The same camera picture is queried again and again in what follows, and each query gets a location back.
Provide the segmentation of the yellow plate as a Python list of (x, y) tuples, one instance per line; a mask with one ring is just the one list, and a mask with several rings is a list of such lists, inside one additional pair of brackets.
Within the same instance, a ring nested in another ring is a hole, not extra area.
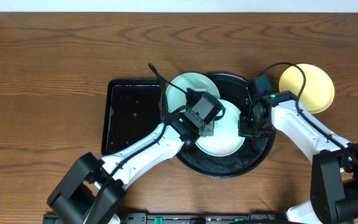
[[(317, 66), (301, 63), (297, 64), (306, 76), (306, 85), (300, 96), (303, 106), (311, 113), (320, 113), (329, 108), (334, 100), (334, 84), (328, 74)], [(303, 76), (294, 66), (286, 69), (279, 80), (279, 90), (289, 90), (299, 94), (303, 84)]]

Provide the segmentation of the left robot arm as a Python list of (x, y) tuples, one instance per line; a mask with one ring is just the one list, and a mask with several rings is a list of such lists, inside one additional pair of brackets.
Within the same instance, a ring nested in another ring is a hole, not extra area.
[(116, 210), (127, 188), (158, 163), (174, 157), (199, 138), (210, 112), (170, 113), (149, 135), (126, 149), (97, 159), (92, 153), (78, 158), (47, 199), (63, 223), (116, 223)]

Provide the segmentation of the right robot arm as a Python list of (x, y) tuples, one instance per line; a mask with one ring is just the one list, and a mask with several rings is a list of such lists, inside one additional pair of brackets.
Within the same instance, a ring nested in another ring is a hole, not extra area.
[(258, 94), (239, 118), (239, 135), (288, 136), (312, 164), (310, 199), (289, 208), (293, 223), (344, 223), (358, 218), (358, 143), (338, 136), (311, 115), (290, 91)]

